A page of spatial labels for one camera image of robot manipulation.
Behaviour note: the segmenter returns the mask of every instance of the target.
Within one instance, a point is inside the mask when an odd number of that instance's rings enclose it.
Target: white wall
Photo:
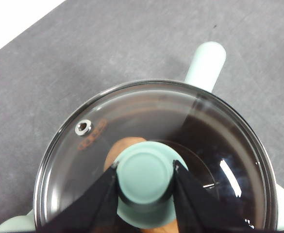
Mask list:
[[[0,49],[64,0],[0,0]]]

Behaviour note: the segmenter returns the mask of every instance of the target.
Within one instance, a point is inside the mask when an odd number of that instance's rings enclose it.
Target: lid knob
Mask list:
[[[172,192],[173,161],[181,156],[159,142],[140,142],[117,157],[118,215],[129,224],[143,228],[166,225],[176,217]]]

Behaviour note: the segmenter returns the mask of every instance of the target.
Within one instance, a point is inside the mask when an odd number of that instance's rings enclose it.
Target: glass lid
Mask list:
[[[275,180],[264,147],[225,102],[174,81],[111,88],[82,105],[50,143],[34,192],[37,226],[80,197],[128,146],[173,148],[220,202],[258,229],[275,229]]]

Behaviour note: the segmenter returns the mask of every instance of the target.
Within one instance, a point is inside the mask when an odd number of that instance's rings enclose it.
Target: mint green handle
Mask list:
[[[29,231],[35,231],[33,210],[27,215],[16,216],[0,224],[0,233]]]
[[[192,59],[185,83],[212,92],[225,60],[226,51],[222,45],[214,41],[201,44]]]

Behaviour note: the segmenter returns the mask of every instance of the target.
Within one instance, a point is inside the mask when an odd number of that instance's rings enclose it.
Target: lid rim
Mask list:
[[[83,111],[85,110],[88,106],[91,104],[95,103],[99,99],[115,92],[119,91],[121,89],[125,89],[128,87],[132,86],[138,86],[138,85],[143,85],[143,84],[171,84],[171,85],[177,85],[177,86],[182,86],[185,87],[189,90],[198,90],[199,92],[205,94],[206,96],[212,97],[216,101],[221,102],[228,110],[231,112],[238,121],[242,123],[242,125],[245,127],[245,129],[248,131],[249,136],[255,143],[255,146],[259,148],[259,150],[262,152],[264,156],[260,156],[259,159],[263,161],[262,164],[262,171],[264,173],[264,177],[267,178],[267,181],[263,180],[265,183],[264,191],[268,192],[268,196],[271,198],[270,202],[272,204],[267,204],[266,206],[269,206],[270,209],[266,210],[266,215],[270,215],[270,218],[267,219],[267,222],[265,222],[265,229],[270,229],[274,230],[277,225],[277,197],[276,197],[276,179],[274,175],[274,171],[270,162],[270,158],[266,152],[266,149],[264,148],[261,140],[259,137],[256,135],[254,130],[250,127],[250,125],[246,122],[246,120],[233,108],[231,107],[228,103],[226,103],[224,100],[221,98],[215,96],[212,93],[209,93],[205,90],[202,90],[198,87],[191,86],[189,84],[185,84],[183,82],[178,82],[178,81],[171,81],[171,80],[140,80],[140,81],[134,81],[134,82],[127,82],[123,84],[116,85],[114,87],[111,87],[105,91],[102,91],[95,95],[94,97],[90,98],[87,100],[85,103],[83,103],[74,113],[72,113],[61,125],[59,130],[56,132],[56,134],[53,136],[51,142],[49,143],[44,156],[41,160],[41,163],[39,165],[37,177],[35,180],[35,185],[34,185],[34,194],[33,194],[33,209],[34,209],[34,221],[36,227],[40,227],[43,225],[43,210],[42,210],[42,199],[41,199],[41,194],[43,193],[44,190],[44,177],[46,175],[46,165],[48,163],[48,160],[52,154],[52,151],[54,149],[54,146],[56,145],[58,139],[62,135],[63,131],[66,129],[66,127]]]

